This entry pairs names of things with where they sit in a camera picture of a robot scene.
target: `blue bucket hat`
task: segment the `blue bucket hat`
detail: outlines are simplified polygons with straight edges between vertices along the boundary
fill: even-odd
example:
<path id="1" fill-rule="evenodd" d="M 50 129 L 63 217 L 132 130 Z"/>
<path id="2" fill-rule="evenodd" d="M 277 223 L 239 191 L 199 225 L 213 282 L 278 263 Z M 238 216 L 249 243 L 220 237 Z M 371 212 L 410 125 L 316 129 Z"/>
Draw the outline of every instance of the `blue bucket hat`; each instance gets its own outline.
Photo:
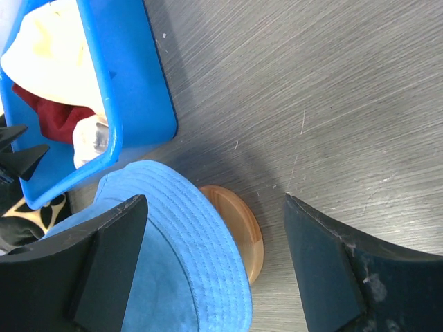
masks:
<path id="1" fill-rule="evenodd" d="M 106 175 L 94 202 L 45 237 L 136 194 L 149 209 L 122 331 L 247 331 L 252 299 L 239 250 L 212 204 L 168 166 L 144 160 Z"/>

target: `wooden coaster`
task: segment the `wooden coaster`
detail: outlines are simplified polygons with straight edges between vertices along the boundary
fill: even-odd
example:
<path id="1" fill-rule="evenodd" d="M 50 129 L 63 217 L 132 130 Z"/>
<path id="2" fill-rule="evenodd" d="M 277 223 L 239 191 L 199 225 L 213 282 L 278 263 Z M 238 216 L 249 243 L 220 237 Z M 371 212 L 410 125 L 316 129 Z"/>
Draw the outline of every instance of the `wooden coaster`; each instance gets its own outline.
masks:
<path id="1" fill-rule="evenodd" d="M 252 284 L 263 267 L 263 238 L 257 219 L 243 200 L 232 191 L 218 185 L 200 188 L 220 213 L 232 234 Z"/>

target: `patterned fabric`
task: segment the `patterned fabric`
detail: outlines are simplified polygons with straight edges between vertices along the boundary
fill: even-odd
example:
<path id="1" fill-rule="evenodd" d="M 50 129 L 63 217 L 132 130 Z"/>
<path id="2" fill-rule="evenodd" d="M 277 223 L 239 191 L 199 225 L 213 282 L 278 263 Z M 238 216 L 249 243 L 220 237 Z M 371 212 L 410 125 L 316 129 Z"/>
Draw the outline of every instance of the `patterned fabric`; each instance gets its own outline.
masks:
<path id="1" fill-rule="evenodd" d="M 5 126 L 0 117 L 0 127 Z M 10 252 L 41 239 L 55 224 L 71 215 L 68 196 L 60 195 L 39 210 L 28 207 L 18 178 L 0 182 L 0 250 Z"/>

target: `white cloth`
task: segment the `white cloth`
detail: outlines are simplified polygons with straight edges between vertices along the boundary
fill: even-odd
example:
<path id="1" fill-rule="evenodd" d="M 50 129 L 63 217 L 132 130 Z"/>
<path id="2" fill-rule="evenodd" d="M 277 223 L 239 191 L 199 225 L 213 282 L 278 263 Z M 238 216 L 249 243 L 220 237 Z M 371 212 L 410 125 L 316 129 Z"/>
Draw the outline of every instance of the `white cloth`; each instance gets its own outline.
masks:
<path id="1" fill-rule="evenodd" d="M 80 168 L 108 148 L 109 127 L 102 116 L 94 115 L 77 123 L 73 132 L 74 165 Z"/>
<path id="2" fill-rule="evenodd" d="M 105 114 L 76 0 L 29 12 L 0 65 L 13 82 L 41 98 Z"/>

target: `yellow fabric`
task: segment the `yellow fabric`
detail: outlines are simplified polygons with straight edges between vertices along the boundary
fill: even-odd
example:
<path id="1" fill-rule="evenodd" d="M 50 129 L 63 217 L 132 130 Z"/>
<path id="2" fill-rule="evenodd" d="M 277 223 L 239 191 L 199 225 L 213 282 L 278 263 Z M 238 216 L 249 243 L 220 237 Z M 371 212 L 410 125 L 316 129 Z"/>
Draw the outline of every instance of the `yellow fabric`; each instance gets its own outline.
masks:
<path id="1" fill-rule="evenodd" d="M 105 114 L 75 0 L 29 12 L 0 64 L 12 81 L 39 97 Z"/>

